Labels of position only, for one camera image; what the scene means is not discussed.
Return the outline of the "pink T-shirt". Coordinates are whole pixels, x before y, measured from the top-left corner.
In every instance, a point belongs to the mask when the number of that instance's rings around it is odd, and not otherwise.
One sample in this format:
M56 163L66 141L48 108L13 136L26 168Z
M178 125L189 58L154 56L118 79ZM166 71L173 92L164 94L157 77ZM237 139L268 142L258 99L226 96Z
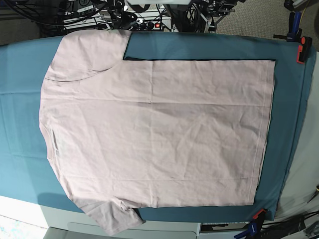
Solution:
M271 60L124 60L131 33L64 36L39 127L67 197L97 222L136 208L252 205L271 119Z

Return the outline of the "orange blue clamp bottom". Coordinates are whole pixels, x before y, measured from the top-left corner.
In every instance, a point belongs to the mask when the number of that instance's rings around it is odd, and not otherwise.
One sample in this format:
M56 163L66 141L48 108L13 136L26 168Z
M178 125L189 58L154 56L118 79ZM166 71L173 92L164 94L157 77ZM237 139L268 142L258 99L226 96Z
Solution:
M256 239L260 234L265 220L267 209L261 209L249 223L247 230L234 236L235 239Z

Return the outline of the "teal table cloth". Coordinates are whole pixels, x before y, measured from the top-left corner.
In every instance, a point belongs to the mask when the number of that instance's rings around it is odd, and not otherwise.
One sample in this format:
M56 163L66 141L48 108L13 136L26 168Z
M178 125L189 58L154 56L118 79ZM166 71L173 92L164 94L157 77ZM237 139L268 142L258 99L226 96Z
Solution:
M0 194L62 210L79 212L66 197L46 158L39 130L40 88L61 41L49 37L0 48ZM140 59L218 59L276 61L272 122L260 187L251 206L142 208L148 221L239 222L260 209L275 216L308 109L316 51L296 61L297 44L221 34L133 33L125 56Z

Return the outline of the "white table base panel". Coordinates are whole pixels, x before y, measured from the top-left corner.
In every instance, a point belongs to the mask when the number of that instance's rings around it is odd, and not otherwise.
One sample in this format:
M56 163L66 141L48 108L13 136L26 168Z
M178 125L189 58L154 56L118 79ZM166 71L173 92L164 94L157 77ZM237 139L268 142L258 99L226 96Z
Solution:
M112 239L195 239L197 223L133 221L120 223L110 217L97 222L84 213L41 206L42 213L50 227L66 229L73 233L90 236L106 236Z

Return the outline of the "blue black clamp upper right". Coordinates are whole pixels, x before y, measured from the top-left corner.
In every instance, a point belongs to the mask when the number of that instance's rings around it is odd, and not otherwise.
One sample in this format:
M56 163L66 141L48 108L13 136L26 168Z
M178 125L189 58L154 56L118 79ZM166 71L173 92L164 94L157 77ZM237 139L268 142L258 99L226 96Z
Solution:
M286 35L274 34L273 37L276 39L282 39L287 42L301 42L302 29L299 28L301 21L301 12L290 12L289 15L289 30Z

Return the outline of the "orange black clamp top right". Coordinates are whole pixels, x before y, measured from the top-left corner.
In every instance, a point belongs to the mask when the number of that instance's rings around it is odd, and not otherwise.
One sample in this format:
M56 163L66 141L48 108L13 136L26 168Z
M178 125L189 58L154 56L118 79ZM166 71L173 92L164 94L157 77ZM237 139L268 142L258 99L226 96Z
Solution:
M298 46L297 62L304 64L309 57L313 39L311 37L302 37Z

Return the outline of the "power strip with red switch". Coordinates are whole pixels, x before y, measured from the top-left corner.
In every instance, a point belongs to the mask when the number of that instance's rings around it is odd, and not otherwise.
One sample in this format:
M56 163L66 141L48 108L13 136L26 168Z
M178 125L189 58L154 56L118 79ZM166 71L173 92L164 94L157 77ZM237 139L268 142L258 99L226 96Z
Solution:
M111 23L101 22L97 24L99 30L113 30L115 27ZM165 24L163 21L150 21L150 22L140 22L134 21L129 26L127 30L130 31L158 31L158 32L172 32L172 29Z

